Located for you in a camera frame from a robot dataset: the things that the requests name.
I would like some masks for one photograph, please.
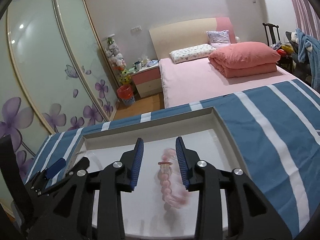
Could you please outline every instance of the white tray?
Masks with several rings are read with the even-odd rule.
[[[143,239],[193,238],[196,226],[198,192],[190,193],[188,204],[181,209],[164,210],[161,186],[157,178],[161,155],[165,148],[175,149],[182,136],[186,148],[195,150],[217,169],[231,171],[242,168],[241,155],[222,120],[213,108],[112,129],[84,136],[70,167],[83,156],[90,159],[88,172],[103,169],[132,150],[138,137],[144,140],[144,155],[138,184],[132,193],[121,193],[126,236]],[[92,225],[97,225],[98,192],[95,195]],[[224,191],[221,191],[223,229],[228,228]]]

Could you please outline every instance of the blue and white striped fabric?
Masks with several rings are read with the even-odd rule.
[[[319,105],[320,95],[296,79],[55,134],[40,148],[28,179],[61,157],[68,162],[84,134],[214,106],[253,182],[296,237],[320,203]],[[61,180],[63,172],[52,183]]]

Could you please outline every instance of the wooden floor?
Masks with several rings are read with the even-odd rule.
[[[155,94],[146,98],[136,97],[136,102],[131,106],[125,106],[121,102],[113,120],[149,113],[160,109],[164,109],[163,93]]]
[[[12,223],[15,222],[15,219],[14,219],[12,216],[10,216],[7,212],[6,212],[6,214],[7,214],[8,218],[10,219],[10,221],[11,221]]]

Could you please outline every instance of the pink curtain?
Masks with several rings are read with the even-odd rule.
[[[305,33],[320,40],[320,20],[308,0],[292,0],[297,26]]]

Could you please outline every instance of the metal screw cap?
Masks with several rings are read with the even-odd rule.
[[[113,166],[115,168],[121,168],[122,167],[122,162],[115,162],[115,163],[113,163]]]
[[[79,177],[82,177],[82,176],[84,176],[85,175],[85,170],[79,170],[78,172],[77,172],[77,176],[79,176]]]
[[[235,169],[233,172],[234,172],[236,175],[242,175],[242,174],[243,174],[243,170],[241,170],[241,169]]]
[[[207,163],[206,163],[205,161],[198,161],[198,162],[197,162],[197,165],[198,165],[199,167],[205,167],[205,166],[207,166]]]

